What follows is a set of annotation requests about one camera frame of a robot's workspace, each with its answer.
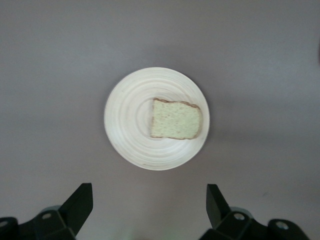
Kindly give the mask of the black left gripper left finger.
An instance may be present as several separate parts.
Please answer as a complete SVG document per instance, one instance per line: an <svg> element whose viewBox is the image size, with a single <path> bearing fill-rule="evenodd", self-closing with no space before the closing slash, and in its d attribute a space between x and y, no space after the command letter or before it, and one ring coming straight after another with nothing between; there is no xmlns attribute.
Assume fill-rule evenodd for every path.
<svg viewBox="0 0 320 240"><path fill-rule="evenodd" d="M48 207L19 224L15 217L0 219L2 240L75 240L93 210L91 183L82 183L61 205Z"/></svg>

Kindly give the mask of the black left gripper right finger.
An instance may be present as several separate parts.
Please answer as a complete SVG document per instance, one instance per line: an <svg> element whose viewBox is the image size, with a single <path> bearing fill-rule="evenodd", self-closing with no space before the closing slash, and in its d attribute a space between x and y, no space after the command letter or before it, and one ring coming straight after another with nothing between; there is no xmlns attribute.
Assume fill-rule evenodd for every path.
<svg viewBox="0 0 320 240"><path fill-rule="evenodd" d="M206 212L211 223L201 240L308 240L309 237L294 222L271 219L267 225L257 222L239 208L231 208L219 187L206 187Z"/></svg>

